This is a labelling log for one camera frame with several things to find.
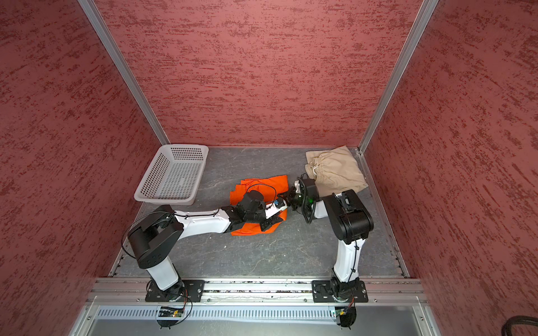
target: red textured wall panel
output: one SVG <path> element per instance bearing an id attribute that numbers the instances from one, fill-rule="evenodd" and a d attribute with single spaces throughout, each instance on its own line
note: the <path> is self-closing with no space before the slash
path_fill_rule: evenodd
<path id="1" fill-rule="evenodd" d="M 157 139 L 76 0 L 0 5 L 0 334 L 64 335 Z"/>
<path id="2" fill-rule="evenodd" d="M 170 141 L 358 145 L 421 0 L 97 0 Z"/>
<path id="3" fill-rule="evenodd" d="M 443 336 L 538 316 L 537 79 L 536 1 L 441 1 L 367 148 Z"/>

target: white plastic basket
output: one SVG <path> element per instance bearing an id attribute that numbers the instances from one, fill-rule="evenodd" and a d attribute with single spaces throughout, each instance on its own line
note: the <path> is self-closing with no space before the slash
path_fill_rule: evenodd
<path id="1" fill-rule="evenodd" d="M 207 159 L 207 146 L 164 145 L 140 181 L 134 198 L 140 202 L 191 205 Z"/>

